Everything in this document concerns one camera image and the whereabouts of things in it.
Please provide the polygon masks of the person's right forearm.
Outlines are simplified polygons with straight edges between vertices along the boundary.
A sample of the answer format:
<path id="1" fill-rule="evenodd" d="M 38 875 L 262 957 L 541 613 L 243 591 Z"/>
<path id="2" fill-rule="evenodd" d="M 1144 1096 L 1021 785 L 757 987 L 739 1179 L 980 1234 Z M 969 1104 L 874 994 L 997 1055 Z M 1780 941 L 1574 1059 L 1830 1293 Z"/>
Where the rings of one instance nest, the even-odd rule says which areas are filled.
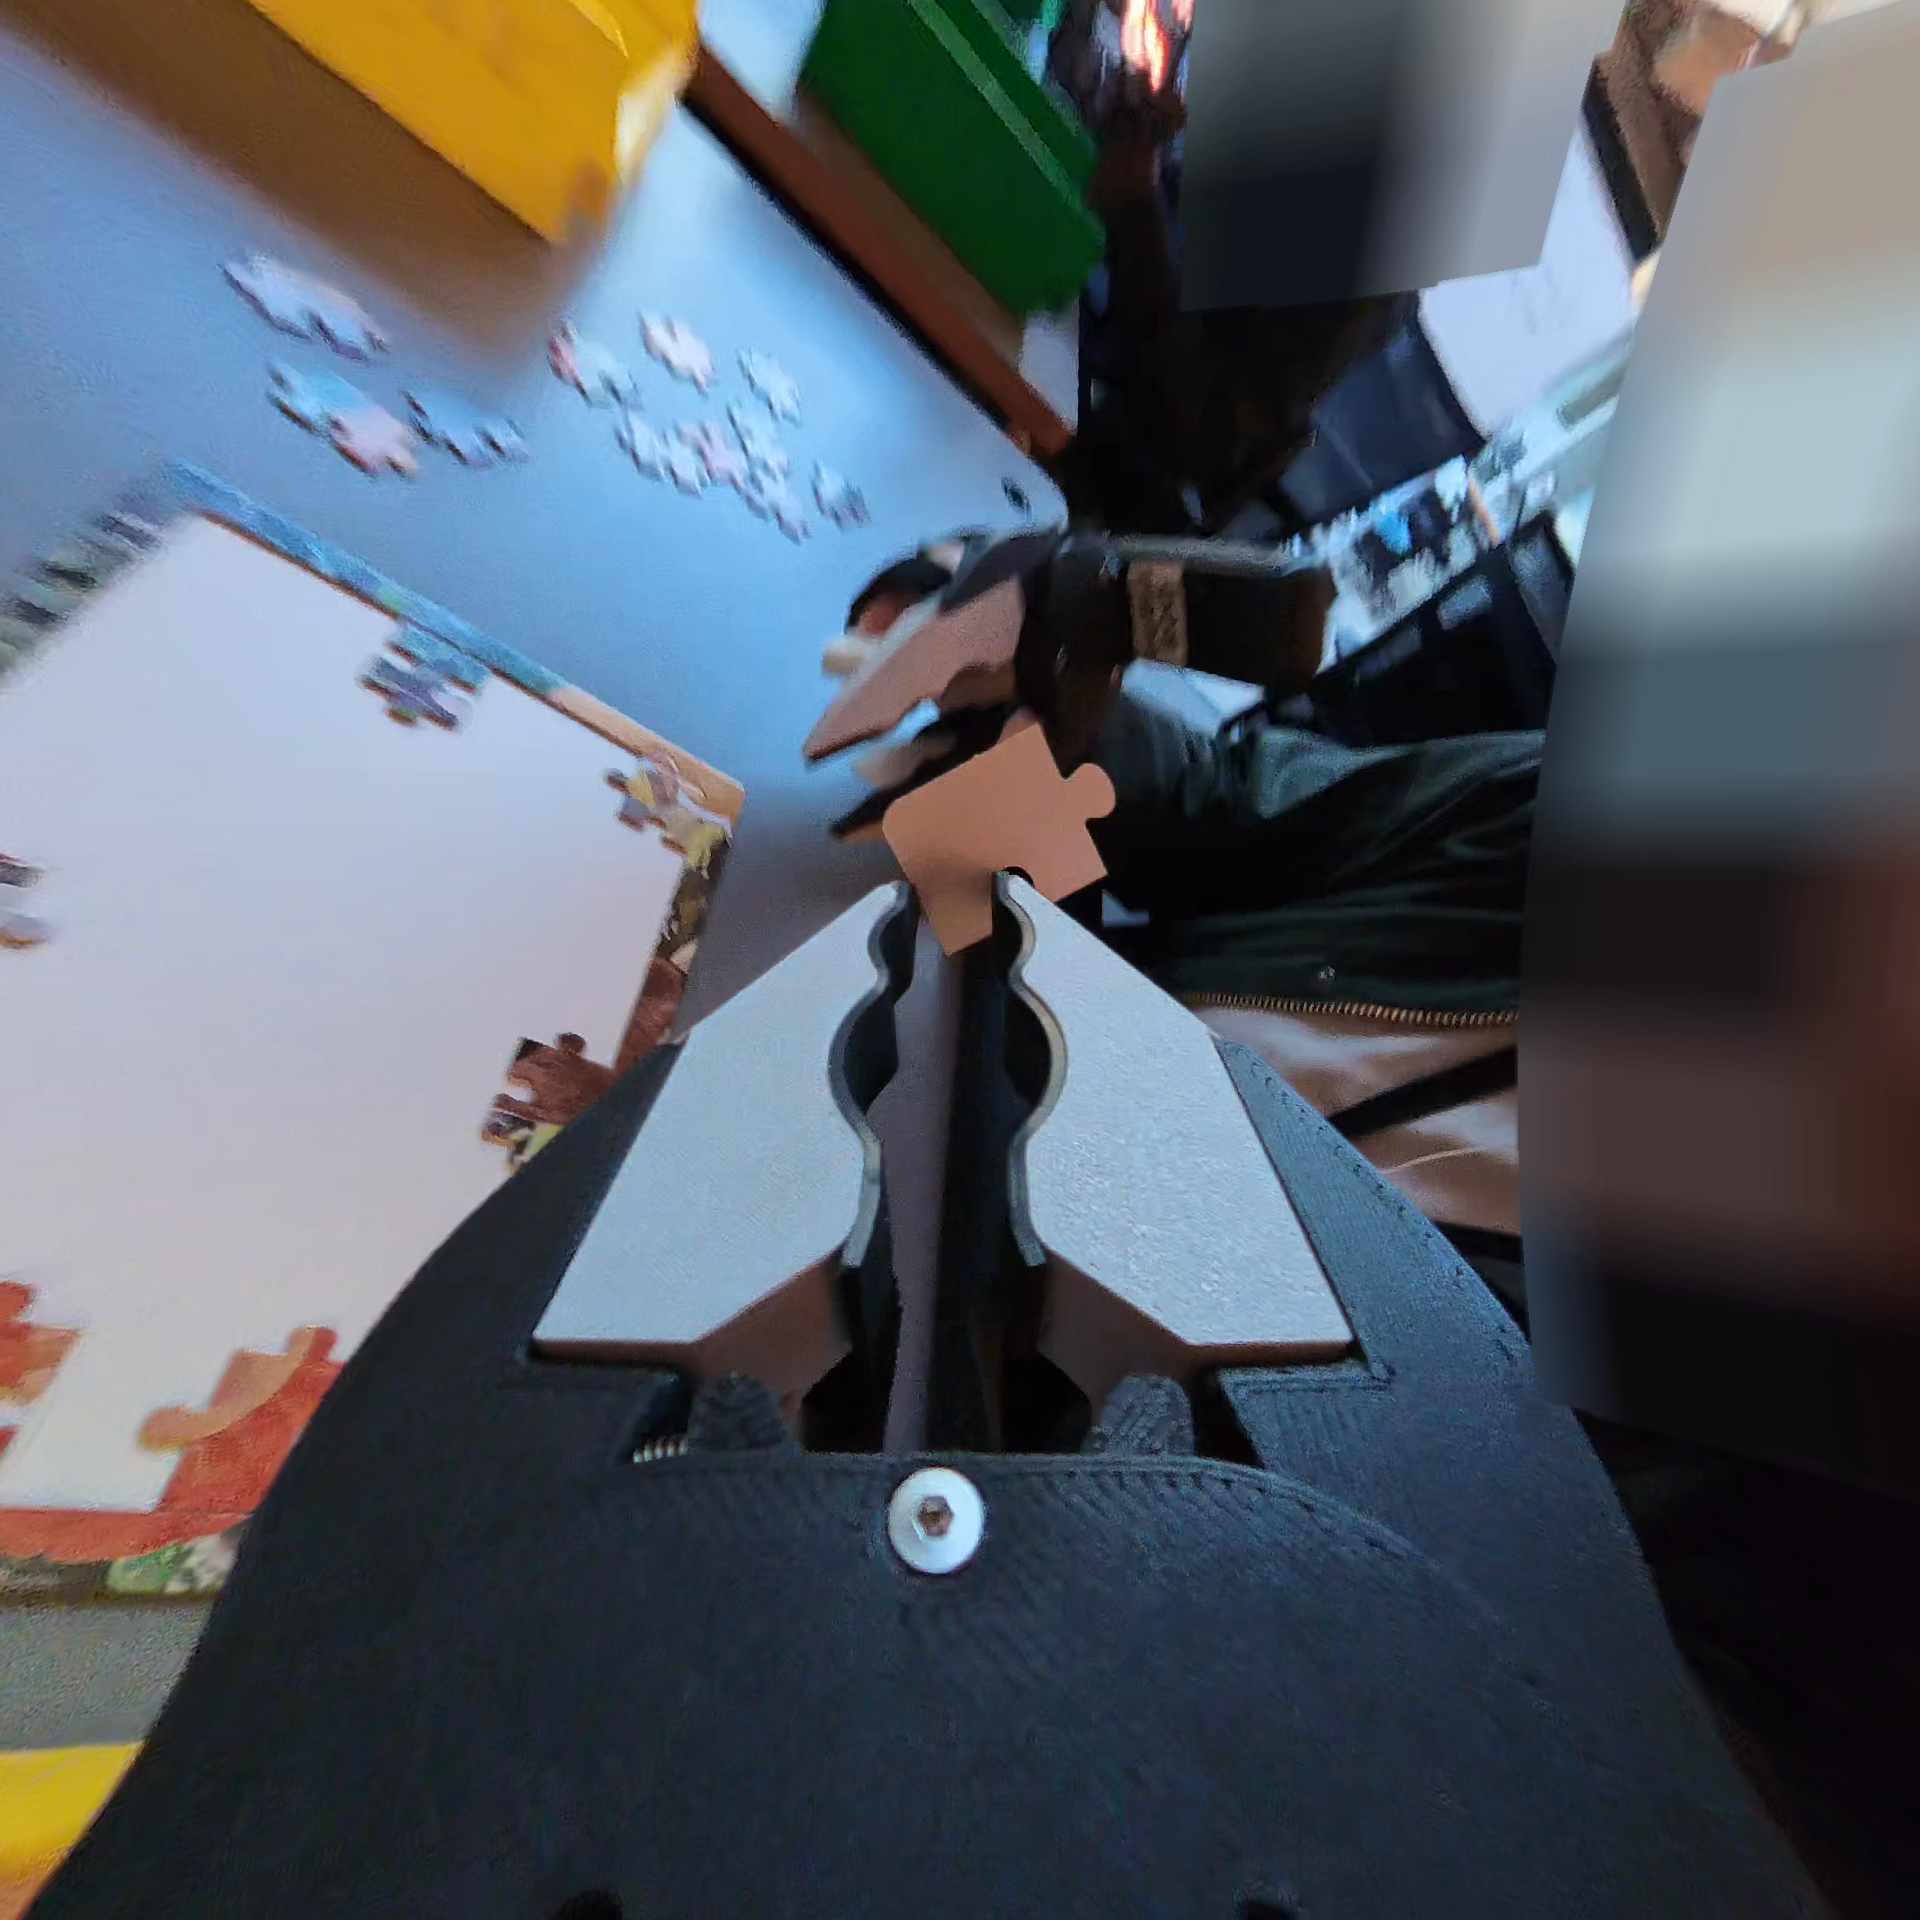
<path id="1" fill-rule="evenodd" d="M 1166 917 L 1352 896 L 1522 901 L 1546 730 L 1357 750 L 1296 727 L 1218 736 L 1122 691 L 1092 736 L 1120 901 Z"/>

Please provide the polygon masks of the person's dark jacket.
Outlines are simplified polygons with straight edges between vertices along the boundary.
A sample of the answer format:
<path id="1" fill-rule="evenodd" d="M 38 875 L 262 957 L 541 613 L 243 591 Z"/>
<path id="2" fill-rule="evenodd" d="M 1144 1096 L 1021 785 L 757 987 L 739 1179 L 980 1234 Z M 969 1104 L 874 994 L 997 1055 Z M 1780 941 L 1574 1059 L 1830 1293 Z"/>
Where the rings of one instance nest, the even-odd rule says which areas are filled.
<path id="1" fill-rule="evenodd" d="M 1196 1009 L 1508 1027 L 1520 1017 L 1528 887 L 1524 847 L 1453 839 L 1385 875 L 1264 906 L 1156 917 L 1114 941 Z"/>

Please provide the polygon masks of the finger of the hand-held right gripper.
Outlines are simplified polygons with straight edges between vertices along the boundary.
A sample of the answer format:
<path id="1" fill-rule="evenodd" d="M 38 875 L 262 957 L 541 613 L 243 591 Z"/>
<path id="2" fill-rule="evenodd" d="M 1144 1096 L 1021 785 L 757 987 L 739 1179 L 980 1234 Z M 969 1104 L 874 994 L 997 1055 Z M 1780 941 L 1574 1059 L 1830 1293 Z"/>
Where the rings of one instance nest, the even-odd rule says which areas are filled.
<path id="1" fill-rule="evenodd" d="M 990 727 L 926 727 L 850 761 L 861 797 L 829 824 L 832 841 L 874 841 L 884 813 L 992 744 Z"/>
<path id="2" fill-rule="evenodd" d="M 972 705 L 1018 686 L 1024 600 L 974 598 L 961 608 L 922 600 L 884 633 L 843 631 L 824 648 L 834 691 L 803 743 L 806 762 L 891 734 L 915 709 Z"/>

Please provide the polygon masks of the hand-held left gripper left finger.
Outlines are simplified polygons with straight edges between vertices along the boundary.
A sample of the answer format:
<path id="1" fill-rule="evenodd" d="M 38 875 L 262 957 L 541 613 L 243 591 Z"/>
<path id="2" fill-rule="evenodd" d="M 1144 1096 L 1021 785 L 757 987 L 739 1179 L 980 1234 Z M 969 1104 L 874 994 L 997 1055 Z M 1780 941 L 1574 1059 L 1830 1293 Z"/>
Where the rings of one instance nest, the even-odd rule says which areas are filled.
<path id="1" fill-rule="evenodd" d="M 900 1329 L 874 1104 L 922 910 L 886 882 L 694 1024 L 533 1329 L 545 1360 L 750 1375 L 824 1448 L 875 1448 Z"/>

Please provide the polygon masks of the red tan puzzle piece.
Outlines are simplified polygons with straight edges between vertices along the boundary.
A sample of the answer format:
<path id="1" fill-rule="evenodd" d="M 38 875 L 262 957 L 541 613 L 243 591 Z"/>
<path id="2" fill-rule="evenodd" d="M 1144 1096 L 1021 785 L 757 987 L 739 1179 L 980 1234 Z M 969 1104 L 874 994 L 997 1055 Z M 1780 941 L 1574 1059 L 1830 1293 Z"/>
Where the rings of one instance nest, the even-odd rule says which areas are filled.
<path id="1" fill-rule="evenodd" d="M 330 1327 L 297 1327 L 282 1351 L 232 1355 L 204 1406 L 176 1403 L 149 1415 L 138 1442 L 176 1455 L 155 1511 L 251 1515 L 342 1370 L 333 1347 Z"/>

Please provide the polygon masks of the orange blue puzzle piece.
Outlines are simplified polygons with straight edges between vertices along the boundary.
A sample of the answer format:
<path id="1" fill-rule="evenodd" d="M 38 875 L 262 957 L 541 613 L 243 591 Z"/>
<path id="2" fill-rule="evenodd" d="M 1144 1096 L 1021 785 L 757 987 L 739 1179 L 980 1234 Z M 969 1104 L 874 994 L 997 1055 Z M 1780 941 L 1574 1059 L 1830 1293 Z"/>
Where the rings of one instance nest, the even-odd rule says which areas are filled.
<path id="1" fill-rule="evenodd" d="M 684 867 L 714 878 L 724 866 L 734 818 L 708 803 L 698 782 L 673 758 L 636 755 L 630 768 L 608 768 L 616 816 L 637 832 L 654 832 Z"/>

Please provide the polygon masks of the cluster of loose puzzle pieces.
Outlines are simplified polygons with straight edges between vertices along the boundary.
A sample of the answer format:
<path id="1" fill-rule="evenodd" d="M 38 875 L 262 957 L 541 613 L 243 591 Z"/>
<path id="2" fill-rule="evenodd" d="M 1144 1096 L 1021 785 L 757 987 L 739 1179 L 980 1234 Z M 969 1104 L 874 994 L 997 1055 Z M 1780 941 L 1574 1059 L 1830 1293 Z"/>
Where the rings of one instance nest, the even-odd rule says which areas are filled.
<path id="1" fill-rule="evenodd" d="M 790 543 L 872 523 L 872 502 L 850 477 L 800 454 L 803 389 L 782 360 L 744 346 L 722 367 L 705 335 L 660 314 L 640 314 L 640 349 L 706 411 L 649 406 L 636 367 L 573 322 L 558 325 L 545 346 L 553 376 L 613 415 L 616 443 L 637 475 L 684 495 L 731 495 Z"/>

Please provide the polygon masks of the green plastic bin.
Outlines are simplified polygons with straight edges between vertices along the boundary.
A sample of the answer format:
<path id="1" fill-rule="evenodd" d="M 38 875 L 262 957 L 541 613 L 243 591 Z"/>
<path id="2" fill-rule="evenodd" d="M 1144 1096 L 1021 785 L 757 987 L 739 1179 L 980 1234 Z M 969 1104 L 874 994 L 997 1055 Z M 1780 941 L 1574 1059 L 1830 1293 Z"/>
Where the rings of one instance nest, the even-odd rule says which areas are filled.
<path id="1" fill-rule="evenodd" d="M 1029 319 L 1076 302 L 1101 258 L 1097 147 L 1045 73 L 1065 3 L 825 1 L 803 91 L 978 285 Z"/>

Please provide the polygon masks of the blue purple puzzle piece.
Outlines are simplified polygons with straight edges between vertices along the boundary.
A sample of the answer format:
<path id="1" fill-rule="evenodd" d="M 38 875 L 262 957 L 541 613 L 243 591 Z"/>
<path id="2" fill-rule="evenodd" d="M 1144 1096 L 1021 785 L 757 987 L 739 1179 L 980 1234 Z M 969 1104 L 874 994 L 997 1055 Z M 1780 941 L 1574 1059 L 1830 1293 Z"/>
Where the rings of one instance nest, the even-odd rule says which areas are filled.
<path id="1" fill-rule="evenodd" d="M 397 625 L 360 671 L 386 714 L 404 727 L 458 730 L 490 669 L 452 641 L 418 625 Z"/>

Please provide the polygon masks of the pale blue puzzle piece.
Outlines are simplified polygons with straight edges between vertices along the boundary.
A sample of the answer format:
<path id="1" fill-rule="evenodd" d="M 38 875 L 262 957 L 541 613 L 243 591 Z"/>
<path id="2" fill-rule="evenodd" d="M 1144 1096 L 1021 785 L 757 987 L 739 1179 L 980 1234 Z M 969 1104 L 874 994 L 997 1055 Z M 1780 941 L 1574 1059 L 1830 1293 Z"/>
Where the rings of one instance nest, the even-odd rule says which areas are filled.
<path id="1" fill-rule="evenodd" d="M 349 295 L 275 255 L 225 263 L 227 282 L 276 331 L 320 343 L 356 363 L 392 346 L 381 325 Z"/>

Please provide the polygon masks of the dark blue puzzle piece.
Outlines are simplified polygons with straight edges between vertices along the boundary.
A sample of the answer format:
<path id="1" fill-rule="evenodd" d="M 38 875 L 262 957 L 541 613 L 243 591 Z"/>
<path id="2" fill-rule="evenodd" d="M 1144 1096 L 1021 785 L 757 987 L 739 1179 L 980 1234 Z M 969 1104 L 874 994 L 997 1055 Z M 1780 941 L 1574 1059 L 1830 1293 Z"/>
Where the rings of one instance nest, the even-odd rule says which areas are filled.
<path id="1" fill-rule="evenodd" d="M 533 457 L 516 422 L 500 411 L 433 389 L 408 389 L 401 398 L 418 438 L 465 465 L 492 467 Z"/>

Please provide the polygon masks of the jigsaw puzzle board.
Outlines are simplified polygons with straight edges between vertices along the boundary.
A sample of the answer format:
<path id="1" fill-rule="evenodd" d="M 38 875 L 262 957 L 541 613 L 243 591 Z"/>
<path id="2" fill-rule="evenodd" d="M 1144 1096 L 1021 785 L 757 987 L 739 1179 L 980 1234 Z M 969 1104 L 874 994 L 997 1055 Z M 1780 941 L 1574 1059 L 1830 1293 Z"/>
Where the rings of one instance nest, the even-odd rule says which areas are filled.
<path id="1" fill-rule="evenodd" d="M 490 669 L 458 730 L 360 686 L 397 625 Z M 217 1592 L 256 1511 L 157 1513 L 146 1416 L 297 1327 L 345 1368 L 514 1174 L 478 1126 L 520 1039 L 620 1075 L 665 1037 L 724 866 L 617 821 L 640 754 L 737 832 L 739 778 L 192 463 L 4 583 L 51 939 L 3 959 L 3 1277 L 81 1331 L 3 1408 L 8 1609 Z"/>

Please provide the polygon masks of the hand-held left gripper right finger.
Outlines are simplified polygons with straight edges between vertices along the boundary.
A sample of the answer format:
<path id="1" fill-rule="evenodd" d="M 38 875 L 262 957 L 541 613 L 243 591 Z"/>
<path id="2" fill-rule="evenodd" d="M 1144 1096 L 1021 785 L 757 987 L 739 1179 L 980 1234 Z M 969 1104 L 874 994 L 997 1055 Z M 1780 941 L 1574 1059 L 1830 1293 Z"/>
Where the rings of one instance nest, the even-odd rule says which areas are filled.
<path id="1" fill-rule="evenodd" d="M 992 1440 L 1084 1443 L 1132 1377 L 1355 1358 L 1202 1018 L 1018 875 L 992 882 Z"/>

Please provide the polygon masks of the blue pink puzzle piece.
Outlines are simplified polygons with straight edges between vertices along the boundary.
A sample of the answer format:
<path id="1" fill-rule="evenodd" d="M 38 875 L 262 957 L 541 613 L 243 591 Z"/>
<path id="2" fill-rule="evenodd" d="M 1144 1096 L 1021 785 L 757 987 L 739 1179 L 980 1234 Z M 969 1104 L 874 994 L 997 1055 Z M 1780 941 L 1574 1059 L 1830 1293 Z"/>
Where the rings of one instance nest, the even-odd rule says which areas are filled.
<path id="1" fill-rule="evenodd" d="M 284 360 L 270 367 L 273 402 L 308 433 L 330 443 L 342 459 L 369 475 L 418 475 L 416 431 L 389 406 L 365 395 L 349 378 L 301 369 Z"/>

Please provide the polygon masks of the blank-backed puzzle piece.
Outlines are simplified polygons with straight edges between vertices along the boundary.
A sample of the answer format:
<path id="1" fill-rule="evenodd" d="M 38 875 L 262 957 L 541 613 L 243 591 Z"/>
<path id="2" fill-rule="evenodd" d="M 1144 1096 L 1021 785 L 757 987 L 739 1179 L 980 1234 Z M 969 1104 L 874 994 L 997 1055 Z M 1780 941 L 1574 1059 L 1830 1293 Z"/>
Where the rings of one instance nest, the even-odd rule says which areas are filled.
<path id="1" fill-rule="evenodd" d="M 1107 769 L 1085 761 L 1065 774 L 1045 730 L 1026 723 L 902 793 L 880 833 L 940 947 L 958 955 L 992 936 L 1001 873 L 1054 902 L 1101 880 L 1090 824 L 1114 806 Z"/>

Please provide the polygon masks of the person's brown shirt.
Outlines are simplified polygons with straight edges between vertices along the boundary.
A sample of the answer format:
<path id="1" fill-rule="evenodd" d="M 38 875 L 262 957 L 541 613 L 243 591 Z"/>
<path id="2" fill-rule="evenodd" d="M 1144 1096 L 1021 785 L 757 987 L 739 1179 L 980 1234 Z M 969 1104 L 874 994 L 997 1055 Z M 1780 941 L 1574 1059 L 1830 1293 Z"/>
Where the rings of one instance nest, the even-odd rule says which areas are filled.
<path id="1" fill-rule="evenodd" d="M 1189 994 L 1444 1229 L 1520 1235 L 1516 1011 Z"/>

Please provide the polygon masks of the yellow plastic bin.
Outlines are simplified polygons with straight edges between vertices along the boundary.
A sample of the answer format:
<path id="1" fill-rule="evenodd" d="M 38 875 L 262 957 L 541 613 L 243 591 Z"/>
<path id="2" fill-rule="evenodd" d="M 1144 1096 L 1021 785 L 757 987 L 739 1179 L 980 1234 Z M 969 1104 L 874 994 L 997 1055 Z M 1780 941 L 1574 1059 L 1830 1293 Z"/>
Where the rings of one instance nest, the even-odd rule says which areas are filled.
<path id="1" fill-rule="evenodd" d="M 608 225 L 686 91 L 694 1 L 254 1 L 521 225 Z"/>
<path id="2" fill-rule="evenodd" d="M 3 1918 L 32 1906 L 139 1750 L 141 1742 L 3 1752 Z"/>

